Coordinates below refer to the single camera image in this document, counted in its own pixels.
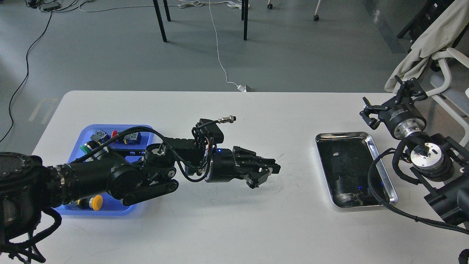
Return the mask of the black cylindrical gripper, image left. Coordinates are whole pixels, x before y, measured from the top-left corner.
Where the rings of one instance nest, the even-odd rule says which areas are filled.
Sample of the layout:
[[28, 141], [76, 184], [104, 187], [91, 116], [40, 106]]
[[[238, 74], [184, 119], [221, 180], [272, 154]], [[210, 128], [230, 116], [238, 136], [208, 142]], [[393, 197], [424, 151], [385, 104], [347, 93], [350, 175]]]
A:
[[[248, 172], [247, 166], [261, 166]], [[260, 157], [256, 152], [234, 146], [232, 150], [218, 148], [213, 153], [205, 182], [225, 183], [232, 179], [244, 179], [251, 189], [258, 188], [272, 174], [279, 174], [281, 166], [275, 159]]]

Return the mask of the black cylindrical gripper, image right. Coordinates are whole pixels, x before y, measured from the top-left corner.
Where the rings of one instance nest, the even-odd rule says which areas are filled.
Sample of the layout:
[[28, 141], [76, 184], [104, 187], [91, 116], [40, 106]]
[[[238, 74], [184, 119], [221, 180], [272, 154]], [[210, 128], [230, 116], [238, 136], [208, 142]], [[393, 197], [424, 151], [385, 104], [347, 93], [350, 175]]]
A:
[[[407, 81], [403, 81], [398, 75], [394, 78], [400, 84], [394, 97], [395, 106], [387, 110], [387, 106], [372, 105], [367, 97], [362, 97], [365, 106], [359, 115], [372, 130], [376, 130], [382, 120], [390, 135], [396, 140], [402, 140], [426, 128], [427, 121], [415, 107], [415, 102], [427, 100], [428, 95], [415, 77]], [[380, 112], [381, 120], [370, 117], [379, 115]]]

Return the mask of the black robot arm, image left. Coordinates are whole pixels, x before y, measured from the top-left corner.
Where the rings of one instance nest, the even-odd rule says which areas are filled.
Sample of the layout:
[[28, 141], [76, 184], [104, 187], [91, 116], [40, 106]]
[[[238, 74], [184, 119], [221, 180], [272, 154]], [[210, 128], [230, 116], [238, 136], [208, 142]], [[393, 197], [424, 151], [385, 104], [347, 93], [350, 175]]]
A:
[[177, 168], [194, 183], [243, 179], [259, 187], [280, 165], [238, 146], [218, 148], [224, 141], [218, 124], [235, 121], [232, 115], [202, 118], [191, 139], [165, 137], [146, 126], [93, 135], [82, 157], [57, 166], [44, 166], [35, 155], [1, 152], [1, 253], [25, 264], [44, 263], [36, 244], [60, 226], [57, 207], [102, 193], [124, 206], [170, 194], [179, 185]]

